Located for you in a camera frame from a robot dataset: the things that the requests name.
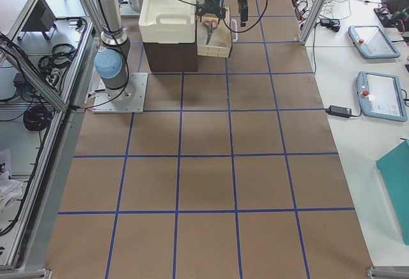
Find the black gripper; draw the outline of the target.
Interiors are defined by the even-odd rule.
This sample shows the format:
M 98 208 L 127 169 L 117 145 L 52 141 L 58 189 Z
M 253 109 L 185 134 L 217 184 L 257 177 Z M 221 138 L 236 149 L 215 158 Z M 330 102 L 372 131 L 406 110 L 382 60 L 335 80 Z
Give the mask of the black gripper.
M 204 0 L 204 4 L 197 2 L 196 4 L 196 15 L 199 17 L 199 21 L 202 21 L 204 13 L 219 13 L 218 23 L 226 18 L 226 9 L 224 5 L 221 5 L 220 0 Z
M 238 12 L 240 14 L 240 26 L 245 27 L 248 21 L 248 1 L 247 0 L 237 0 Z

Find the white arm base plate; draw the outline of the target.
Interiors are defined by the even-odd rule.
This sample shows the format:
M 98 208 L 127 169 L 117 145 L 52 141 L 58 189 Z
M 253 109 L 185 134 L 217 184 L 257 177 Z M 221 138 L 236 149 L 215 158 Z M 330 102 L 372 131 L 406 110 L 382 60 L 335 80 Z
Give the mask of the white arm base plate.
M 94 113 L 143 113 L 148 73 L 131 73 L 130 80 L 124 92 L 113 91 L 105 88 L 100 79 L 98 88 L 103 89 L 95 96 L 95 102 L 91 108 Z

